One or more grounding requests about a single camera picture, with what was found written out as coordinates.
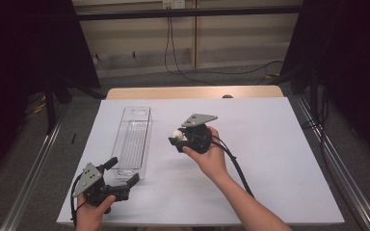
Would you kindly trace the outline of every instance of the white ball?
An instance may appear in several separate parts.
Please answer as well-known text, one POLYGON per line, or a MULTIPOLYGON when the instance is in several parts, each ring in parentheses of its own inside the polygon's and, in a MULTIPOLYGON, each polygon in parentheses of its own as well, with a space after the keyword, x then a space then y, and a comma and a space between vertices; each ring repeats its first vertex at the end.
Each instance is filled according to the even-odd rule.
POLYGON ((171 138, 175 138, 179 141, 182 141, 184 139, 184 135, 182 134, 181 131, 175 130, 171 133, 171 138))

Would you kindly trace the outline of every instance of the black horizontal bar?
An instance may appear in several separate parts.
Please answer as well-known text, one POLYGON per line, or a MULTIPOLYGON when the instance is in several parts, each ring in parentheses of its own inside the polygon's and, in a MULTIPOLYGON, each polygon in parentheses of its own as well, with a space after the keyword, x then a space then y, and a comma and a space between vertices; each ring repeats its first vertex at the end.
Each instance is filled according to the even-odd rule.
POLYGON ((320 6, 278 6, 255 8, 218 8, 218 9, 182 9, 182 10, 148 10, 133 12, 106 12, 106 13, 77 13, 77 14, 49 14, 27 16, 28 19, 40 20, 111 20, 158 17, 188 17, 188 16, 221 16, 247 14, 280 14, 280 13, 316 13, 326 5, 320 6))

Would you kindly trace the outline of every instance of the person's left hand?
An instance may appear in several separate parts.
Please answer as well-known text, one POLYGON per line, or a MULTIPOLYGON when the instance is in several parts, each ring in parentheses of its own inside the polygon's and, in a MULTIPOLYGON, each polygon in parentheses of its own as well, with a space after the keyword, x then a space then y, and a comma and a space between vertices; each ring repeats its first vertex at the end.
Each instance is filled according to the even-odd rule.
POLYGON ((99 231, 103 221, 104 212, 116 201, 114 195, 108 196, 98 207, 86 203, 86 197, 81 193, 77 197, 77 206, 82 205, 77 210, 76 231, 99 231))

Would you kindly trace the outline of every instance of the transparent plastic container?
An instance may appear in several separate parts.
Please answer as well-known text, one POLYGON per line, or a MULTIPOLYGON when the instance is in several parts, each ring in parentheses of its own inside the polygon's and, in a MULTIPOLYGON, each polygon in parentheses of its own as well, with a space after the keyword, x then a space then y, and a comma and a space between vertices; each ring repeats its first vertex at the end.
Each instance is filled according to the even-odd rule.
POLYGON ((135 173, 144 179, 151 124, 149 107, 124 108, 112 154, 119 159, 112 167, 118 179, 126 180, 135 173))

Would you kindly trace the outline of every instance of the hand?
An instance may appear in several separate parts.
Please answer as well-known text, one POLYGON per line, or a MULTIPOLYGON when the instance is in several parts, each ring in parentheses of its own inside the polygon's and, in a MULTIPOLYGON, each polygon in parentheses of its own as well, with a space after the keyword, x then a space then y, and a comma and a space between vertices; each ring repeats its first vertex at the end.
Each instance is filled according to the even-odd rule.
POLYGON ((116 201, 114 195, 108 196, 98 207, 86 203, 86 197, 81 193, 77 197, 77 206, 83 205, 77 210, 76 231, 100 231, 104 212, 116 201))
MULTIPOLYGON (((220 142, 217 138, 219 133, 213 127, 208 127, 212 133, 212 140, 220 142)), ((211 180, 228 175, 225 164, 225 154, 221 148, 215 144, 211 144, 208 151, 204 154, 199 154, 190 147, 184 146, 182 148, 188 156, 190 156, 199 165, 200 170, 211 180)))

